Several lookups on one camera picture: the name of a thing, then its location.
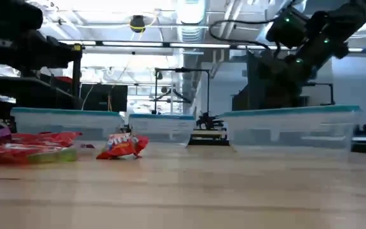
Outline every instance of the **clear plastic bin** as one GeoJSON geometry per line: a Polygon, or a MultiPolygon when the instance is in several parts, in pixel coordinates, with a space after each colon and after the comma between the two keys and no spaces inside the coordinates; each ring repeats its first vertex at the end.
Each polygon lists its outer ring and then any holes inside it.
{"type": "Polygon", "coordinates": [[[187,146],[196,125],[193,116],[130,114],[133,134],[144,135],[149,142],[187,146]]]}
{"type": "Polygon", "coordinates": [[[119,132],[124,120],[116,112],[79,111],[63,109],[13,108],[17,132],[82,132],[80,141],[107,141],[110,134],[119,132]]]}
{"type": "Polygon", "coordinates": [[[359,111],[358,106],[317,106],[233,111],[220,117],[236,151],[341,153],[351,149],[359,111]]]}

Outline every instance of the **teal lid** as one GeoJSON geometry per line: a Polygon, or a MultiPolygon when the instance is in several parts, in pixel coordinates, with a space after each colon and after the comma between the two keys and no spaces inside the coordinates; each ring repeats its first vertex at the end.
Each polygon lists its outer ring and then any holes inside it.
{"type": "Polygon", "coordinates": [[[194,116],[191,115],[162,115],[162,114],[130,114],[129,119],[131,118],[194,120],[194,116]]]}
{"type": "Polygon", "coordinates": [[[46,109],[46,108],[12,108],[13,113],[39,113],[39,114],[61,114],[61,115],[91,115],[91,116],[117,116],[119,113],[112,111],[81,111],[81,110],[68,110],[68,109],[46,109]]]}
{"type": "Polygon", "coordinates": [[[359,106],[311,106],[303,108],[280,108],[280,109],[262,109],[248,111],[231,111],[220,115],[223,117],[240,117],[240,116],[259,116],[259,115],[289,115],[289,114],[305,114],[305,113],[340,113],[361,111],[359,106]]]}

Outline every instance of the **wooden table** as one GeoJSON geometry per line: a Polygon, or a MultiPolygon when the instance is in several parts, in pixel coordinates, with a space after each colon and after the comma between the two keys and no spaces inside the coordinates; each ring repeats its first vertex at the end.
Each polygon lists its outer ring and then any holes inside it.
{"type": "Polygon", "coordinates": [[[0,229],[366,228],[366,155],[193,146],[142,156],[0,167],[0,229]]]}

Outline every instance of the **candy wrapper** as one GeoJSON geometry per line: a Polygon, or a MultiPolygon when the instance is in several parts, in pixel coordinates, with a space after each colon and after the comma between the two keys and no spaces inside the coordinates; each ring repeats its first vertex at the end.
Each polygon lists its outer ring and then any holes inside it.
{"type": "Polygon", "coordinates": [[[97,156],[97,159],[114,159],[119,156],[134,155],[140,158],[139,153],[146,147],[149,139],[144,136],[131,134],[113,134],[109,136],[107,146],[97,156]]]}
{"type": "Polygon", "coordinates": [[[77,132],[12,134],[9,143],[0,144],[1,164],[70,162],[77,159],[73,140],[77,132]]]}
{"type": "Polygon", "coordinates": [[[11,143],[26,144],[33,146],[60,146],[70,147],[77,136],[82,135],[79,132],[61,132],[51,133],[42,132],[38,134],[12,134],[11,143]]]}

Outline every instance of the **crumpled bag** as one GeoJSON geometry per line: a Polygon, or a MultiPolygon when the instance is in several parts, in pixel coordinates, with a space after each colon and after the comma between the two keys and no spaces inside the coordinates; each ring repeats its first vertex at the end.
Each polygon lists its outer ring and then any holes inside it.
{"type": "Polygon", "coordinates": [[[147,146],[149,139],[144,136],[131,134],[110,135],[105,149],[97,156],[97,159],[115,159],[120,156],[134,155],[141,158],[139,153],[147,146]]]}
{"type": "Polygon", "coordinates": [[[79,135],[78,132],[12,134],[10,143],[0,144],[0,164],[28,164],[28,156],[72,146],[79,135]]]}
{"type": "Polygon", "coordinates": [[[70,147],[80,132],[51,133],[42,132],[38,134],[12,134],[11,143],[26,144],[33,146],[60,146],[70,147]]]}

